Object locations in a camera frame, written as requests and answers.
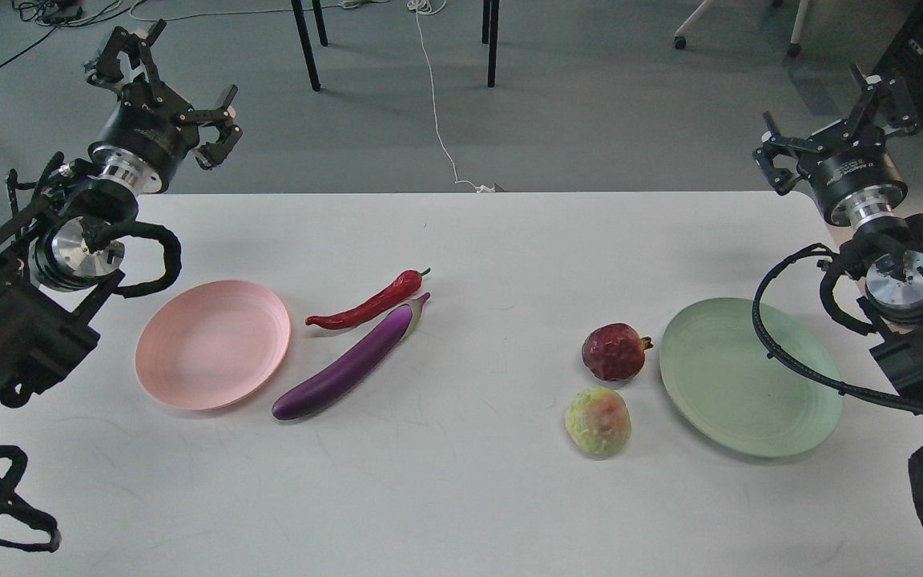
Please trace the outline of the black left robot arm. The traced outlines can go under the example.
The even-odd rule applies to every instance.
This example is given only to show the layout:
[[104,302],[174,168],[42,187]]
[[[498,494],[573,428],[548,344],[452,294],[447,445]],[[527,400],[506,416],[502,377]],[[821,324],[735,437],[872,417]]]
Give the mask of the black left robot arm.
[[[22,408],[66,379],[98,346],[92,318],[112,296],[142,298],[175,284],[182,244],[140,222],[142,195],[165,192],[180,164],[219,167],[243,134],[232,85],[195,108],[159,75],[153,48],[167,23],[144,33],[117,26],[85,66],[116,106],[87,157],[56,153],[33,182],[7,176],[11,218],[0,227],[0,405]],[[52,552],[54,516],[18,495],[28,467],[0,445],[0,547]]]

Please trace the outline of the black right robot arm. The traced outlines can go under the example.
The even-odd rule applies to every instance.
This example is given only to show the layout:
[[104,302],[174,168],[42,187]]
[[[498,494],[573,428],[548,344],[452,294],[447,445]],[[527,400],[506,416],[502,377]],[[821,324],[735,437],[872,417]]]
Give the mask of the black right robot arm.
[[[785,135],[764,113],[765,133],[753,152],[772,190],[787,195],[806,183],[824,222],[852,231],[841,248],[811,244],[791,253],[762,278],[751,305],[753,329],[767,357],[842,397],[923,416],[923,213],[901,218],[895,208],[908,187],[886,147],[888,139],[921,126],[905,80],[851,76],[858,99],[848,115],[809,136]],[[835,324],[881,337],[872,358],[893,391],[878,392],[828,377],[793,357],[766,328],[761,304],[768,286],[792,264],[813,258],[823,271],[818,300]],[[923,526],[923,446],[907,463],[909,492]]]

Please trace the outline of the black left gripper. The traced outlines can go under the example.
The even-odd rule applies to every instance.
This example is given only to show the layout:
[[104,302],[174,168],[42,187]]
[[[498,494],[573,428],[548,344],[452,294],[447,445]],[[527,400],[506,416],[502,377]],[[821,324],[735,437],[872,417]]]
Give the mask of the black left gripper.
[[99,168],[98,178],[135,195],[166,192],[189,152],[201,169],[219,167],[243,135],[235,122],[235,84],[212,109],[188,108],[172,121],[153,111],[175,103],[151,52],[166,26],[156,21],[143,33],[117,26],[87,62],[87,83],[112,92],[118,102],[88,147],[89,159]]

